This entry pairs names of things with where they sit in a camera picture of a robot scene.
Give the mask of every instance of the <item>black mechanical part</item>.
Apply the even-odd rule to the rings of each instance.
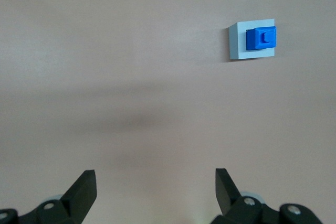
[[[226,169],[216,169],[216,197],[223,215],[211,224],[322,224],[307,207],[284,204],[275,211],[253,197],[242,197]]]
[[[96,174],[86,170],[60,200],[44,202],[20,217],[15,209],[0,210],[0,224],[81,224],[96,197]]]

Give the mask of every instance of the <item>light blue base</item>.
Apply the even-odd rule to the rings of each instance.
[[[260,50],[246,50],[246,30],[256,27],[275,26],[274,19],[253,20],[237,22],[229,27],[230,59],[252,59],[270,57],[275,55],[274,48]]]

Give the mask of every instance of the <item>wall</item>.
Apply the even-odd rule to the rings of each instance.
[[[336,219],[335,0],[0,0],[0,208],[85,169],[84,223],[209,223],[215,168]],[[227,28],[275,18],[276,56]]]

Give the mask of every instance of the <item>blue button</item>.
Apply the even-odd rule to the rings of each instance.
[[[246,50],[273,48],[277,44],[277,27],[257,27],[246,31]]]

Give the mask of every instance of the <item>screw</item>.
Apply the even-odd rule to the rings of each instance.
[[[48,203],[48,204],[46,204],[46,205],[43,207],[43,209],[44,209],[44,210],[47,210],[47,209],[53,208],[54,205],[55,205],[55,204],[52,203],[52,202],[51,202],[51,203]]]
[[[251,198],[245,198],[245,199],[244,199],[244,202],[245,202],[245,204],[250,205],[250,206],[254,206],[254,205],[256,204],[256,203],[254,202],[254,200],[251,199]]]
[[[6,213],[6,212],[1,213],[0,214],[0,220],[7,218],[7,216],[8,216],[8,213]]]
[[[301,211],[298,207],[296,206],[293,206],[293,205],[290,205],[287,207],[288,211],[290,211],[292,214],[295,214],[295,215],[300,215],[301,214]]]

